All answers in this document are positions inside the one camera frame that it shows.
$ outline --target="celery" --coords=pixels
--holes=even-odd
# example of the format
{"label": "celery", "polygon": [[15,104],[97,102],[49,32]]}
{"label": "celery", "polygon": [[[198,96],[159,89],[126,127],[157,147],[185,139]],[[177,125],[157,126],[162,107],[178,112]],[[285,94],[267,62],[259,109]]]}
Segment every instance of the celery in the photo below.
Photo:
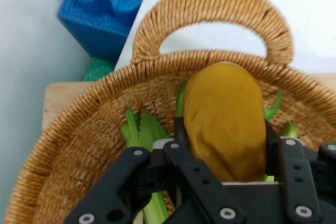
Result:
{"label": "celery", "polygon": [[287,122],[280,132],[280,136],[298,137],[299,127],[293,122]]}
{"label": "celery", "polygon": [[[142,110],[141,115],[126,110],[127,123],[121,126],[121,133],[126,140],[126,146],[138,146],[153,150],[153,143],[170,135],[148,110]],[[160,224],[168,218],[168,211],[162,192],[152,194],[151,201],[143,208],[146,224]]]}
{"label": "celery", "polygon": [[271,120],[273,116],[277,113],[278,109],[281,106],[282,102],[282,93],[280,91],[277,92],[277,98],[275,99],[275,102],[273,103],[272,107],[264,107],[264,114],[265,114],[265,119],[267,121]]}
{"label": "celery", "polygon": [[183,85],[176,96],[176,109],[175,109],[175,115],[181,116],[182,111],[182,105],[183,105],[183,93],[184,93],[185,85]]}

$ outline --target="metal screw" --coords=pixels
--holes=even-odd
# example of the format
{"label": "metal screw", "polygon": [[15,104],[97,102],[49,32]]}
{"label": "metal screw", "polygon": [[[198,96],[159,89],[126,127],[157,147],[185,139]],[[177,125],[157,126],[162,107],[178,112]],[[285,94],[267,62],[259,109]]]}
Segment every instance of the metal screw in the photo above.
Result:
{"label": "metal screw", "polygon": [[304,218],[309,218],[313,215],[313,212],[310,208],[304,207],[304,206],[298,206],[295,209],[295,212],[298,216],[304,217]]}
{"label": "metal screw", "polygon": [[135,156],[140,156],[140,155],[142,155],[142,150],[136,150],[136,151],[134,151],[133,152],[133,154],[135,155]]}
{"label": "metal screw", "polygon": [[180,145],[179,145],[179,144],[176,144],[176,143],[170,145],[171,148],[179,148],[179,146],[180,146]]}
{"label": "metal screw", "polygon": [[288,144],[288,145],[295,145],[296,142],[294,140],[292,140],[292,139],[287,139],[286,140],[286,144]]}
{"label": "metal screw", "polygon": [[228,207],[222,208],[219,212],[220,216],[226,220],[232,220],[236,218],[236,212]]}
{"label": "metal screw", "polygon": [[329,144],[329,145],[327,146],[327,148],[328,148],[329,150],[331,150],[331,151],[336,151],[336,145],[334,145],[334,144]]}
{"label": "metal screw", "polygon": [[78,219],[79,224],[92,224],[94,222],[94,215],[93,214],[84,214]]}

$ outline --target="celery stalk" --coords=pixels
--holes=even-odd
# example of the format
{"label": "celery stalk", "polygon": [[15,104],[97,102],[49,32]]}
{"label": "celery stalk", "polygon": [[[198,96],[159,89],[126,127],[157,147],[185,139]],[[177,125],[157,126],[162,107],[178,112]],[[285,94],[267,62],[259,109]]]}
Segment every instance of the celery stalk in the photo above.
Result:
{"label": "celery stalk", "polygon": [[168,211],[162,192],[152,194],[151,201],[143,208],[146,224],[161,224],[168,218]]}
{"label": "celery stalk", "polygon": [[182,111],[182,105],[183,105],[183,93],[184,93],[185,85],[183,85],[176,96],[176,109],[175,109],[175,115],[181,116]]}
{"label": "celery stalk", "polygon": [[273,116],[277,113],[278,109],[281,106],[282,102],[282,93],[280,91],[277,92],[277,98],[275,99],[275,102],[273,103],[272,107],[264,107],[264,114],[265,119],[267,121],[271,120]]}
{"label": "celery stalk", "polygon": [[[126,110],[127,123],[121,126],[126,147],[144,147],[152,151],[156,140],[170,137],[168,132],[148,110],[141,115],[132,109]],[[168,218],[168,211],[162,192],[152,194],[150,202],[143,208],[146,224],[161,224]]]}

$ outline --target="wooden surface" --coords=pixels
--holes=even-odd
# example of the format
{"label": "wooden surface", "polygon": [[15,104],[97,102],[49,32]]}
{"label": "wooden surface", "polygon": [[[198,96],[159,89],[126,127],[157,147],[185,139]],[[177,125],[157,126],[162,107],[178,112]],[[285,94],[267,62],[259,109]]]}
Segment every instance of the wooden surface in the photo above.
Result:
{"label": "wooden surface", "polygon": [[[313,74],[312,76],[336,92],[336,73]],[[49,85],[44,100],[42,130],[45,130],[76,96],[92,84],[93,82],[60,82]]]}

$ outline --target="blue object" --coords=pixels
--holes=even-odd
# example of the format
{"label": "blue object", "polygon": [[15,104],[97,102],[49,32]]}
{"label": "blue object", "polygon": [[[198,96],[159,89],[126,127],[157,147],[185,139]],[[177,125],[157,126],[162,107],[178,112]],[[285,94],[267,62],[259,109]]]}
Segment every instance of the blue object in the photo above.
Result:
{"label": "blue object", "polygon": [[116,62],[142,0],[64,0],[58,17],[92,57]]}

